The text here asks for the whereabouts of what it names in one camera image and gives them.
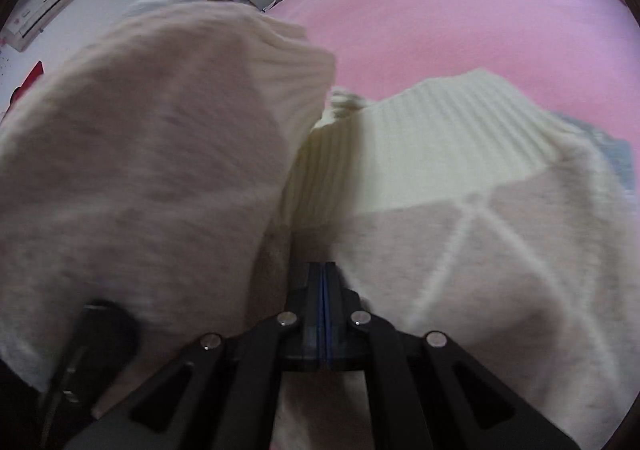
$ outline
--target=ribbed hem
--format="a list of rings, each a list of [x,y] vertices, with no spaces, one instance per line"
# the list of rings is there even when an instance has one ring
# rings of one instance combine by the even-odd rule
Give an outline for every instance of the ribbed hem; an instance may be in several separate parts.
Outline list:
[[[529,178],[576,133],[485,70],[433,78],[316,128],[282,202],[294,229]]]

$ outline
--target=wall-mounted air conditioner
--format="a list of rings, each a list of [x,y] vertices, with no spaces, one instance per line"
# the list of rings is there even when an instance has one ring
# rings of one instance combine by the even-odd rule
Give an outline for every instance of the wall-mounted air conditioner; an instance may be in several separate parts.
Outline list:
[[[7,20],[1,36],[17,51],[23,51],[72,0],[29,0]]]

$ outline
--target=knit sweater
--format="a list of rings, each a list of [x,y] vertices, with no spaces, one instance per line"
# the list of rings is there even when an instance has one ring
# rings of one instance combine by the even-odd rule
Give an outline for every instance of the knit sweater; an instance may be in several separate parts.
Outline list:
[[[46,74],[0,127],[0,357],[44,390],[81,306],[120,303],[142,348],[100,413],[203,332],[278,311],[289,257],[335,260],[374,313],[446,332],[600,448],[640,387],[636,244],[606,161],[481,70],[337,92],[314,128],[333,73],[299,27],[193,3]],[[289,376],[274,441],[370,448],[364,398],[357,374]]]

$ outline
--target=red object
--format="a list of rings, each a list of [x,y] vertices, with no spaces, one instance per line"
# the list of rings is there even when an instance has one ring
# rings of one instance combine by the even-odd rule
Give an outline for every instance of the red object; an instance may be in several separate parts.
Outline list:
[[[44,68],[42,68],[42,62],[38,62],[35,67],[31,69],[29,76],[24,80],[24,82],[14,90],[14,93],[11,95],[11,100],[9,101],[9,108],[6,109],[6,113],[12,108],[12,105],[18,101],[22,97],[22,95],[27,92],[29,87],[36,81],[39,77],[44,74]]]

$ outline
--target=pink bedsheet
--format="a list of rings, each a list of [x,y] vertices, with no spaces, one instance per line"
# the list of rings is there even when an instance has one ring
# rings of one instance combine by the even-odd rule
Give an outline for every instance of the pink bedsheet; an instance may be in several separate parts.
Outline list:
[[[285,0],[270,15],[303,24],[363,96],[484,67],[640,159],[640,28],[619,0]]]

